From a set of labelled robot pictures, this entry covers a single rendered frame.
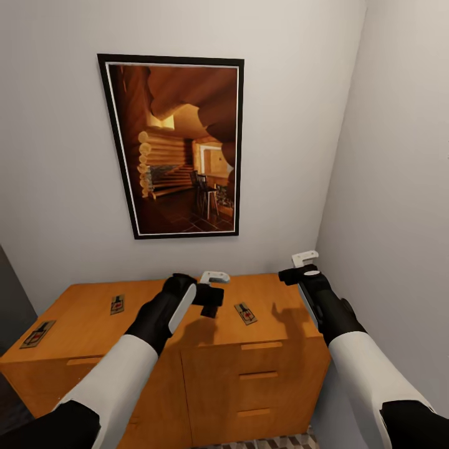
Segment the mousetrap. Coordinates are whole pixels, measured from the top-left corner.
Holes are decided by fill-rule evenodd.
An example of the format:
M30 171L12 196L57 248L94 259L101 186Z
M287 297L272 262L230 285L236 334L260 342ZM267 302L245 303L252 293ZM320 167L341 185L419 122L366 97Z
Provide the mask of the mousetrap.
M125 294L112 297L110 315L122 313L125 310Z
M206 316L206 317L215 317L216 312L218 311L219 306L214 305L206 305L203 307L203 310L201 310L200 315Z
M28 349L37 347L47 332L53 327L56 320L42 321L41 324L30 334L20 346L20 349Z
M258 321L257 318L255 318L255 315L244 302L236 304L234 306L247 326Z

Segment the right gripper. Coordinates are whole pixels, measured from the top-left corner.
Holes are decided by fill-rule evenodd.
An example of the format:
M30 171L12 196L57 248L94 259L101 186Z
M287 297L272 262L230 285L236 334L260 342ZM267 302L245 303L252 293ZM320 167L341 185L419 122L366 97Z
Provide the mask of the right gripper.
M286 284L287 286L290 286L290 285L297 284L297 282L296 282L296 276L297 276L301 271L307 271L307 270L310 270L310 269L316 270L317 268L316 268L315 265L313 265L313 264L308 264L307 266L304 266L303 268L286 269L286 270L283 270L282 272L279 272L279 273L278 273L278 277L279 277L279 280L280 280L281 282L283 281L283 282L285 282L285 284Z

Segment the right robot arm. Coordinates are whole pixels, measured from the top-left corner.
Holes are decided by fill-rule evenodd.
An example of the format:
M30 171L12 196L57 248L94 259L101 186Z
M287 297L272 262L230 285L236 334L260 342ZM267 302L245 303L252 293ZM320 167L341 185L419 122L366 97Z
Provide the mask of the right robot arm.
M396 369L357 321L350 303L331 290L315 265L315 250L291 256L294 268L278 273L287 286L297 284L352 407L369 449L449 449L449 419Z

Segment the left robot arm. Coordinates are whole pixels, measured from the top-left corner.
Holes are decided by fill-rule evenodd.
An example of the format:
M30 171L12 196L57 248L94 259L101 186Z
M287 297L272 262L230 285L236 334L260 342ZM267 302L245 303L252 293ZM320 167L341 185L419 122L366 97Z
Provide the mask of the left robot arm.
M230 276L205 271L202 278L174 273L137 319L43 417L0 435L0 449L117 449L130 416L166 341L193 305L222 306Z

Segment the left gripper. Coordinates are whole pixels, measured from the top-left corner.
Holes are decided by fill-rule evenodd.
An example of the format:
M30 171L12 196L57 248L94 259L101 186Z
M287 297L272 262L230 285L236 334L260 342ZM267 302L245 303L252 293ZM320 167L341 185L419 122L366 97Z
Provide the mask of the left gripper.
M223 298L224 298L224 289L220 289L217 287L210 287L204 284L201 284L203 289L205 290L205 295L202 299L200 299L200 303L198 305L206 306L206 305L214 305L214 306L222 306Z

